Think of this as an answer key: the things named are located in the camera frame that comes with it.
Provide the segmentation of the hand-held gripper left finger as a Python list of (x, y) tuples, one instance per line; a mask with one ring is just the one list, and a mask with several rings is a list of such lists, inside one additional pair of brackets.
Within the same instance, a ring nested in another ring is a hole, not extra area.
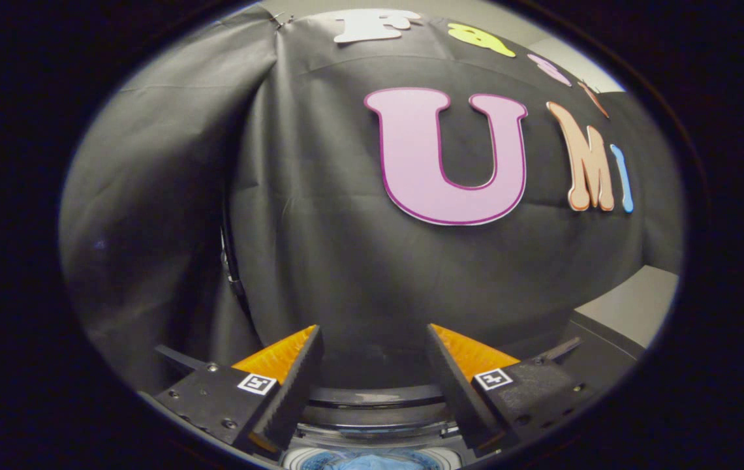
[(234, 338), (243, 339), (243, 345), (212, 348), (203, 358), (157, 347), (175, 374), (140, 392), (140, 398), (213, 445), (279, 454), (287, 449), (317, 380), (322, 328), (312, 324), (268, 345), (247, 334)]

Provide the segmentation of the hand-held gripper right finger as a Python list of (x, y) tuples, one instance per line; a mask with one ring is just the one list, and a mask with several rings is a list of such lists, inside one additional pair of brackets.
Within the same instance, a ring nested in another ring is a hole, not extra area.
[(589, 406), (598, 390), (558, 363), (580, 342), (516, 359), (449, 328), (426, 328), (432, 378), (473, 451), (531, 444)]

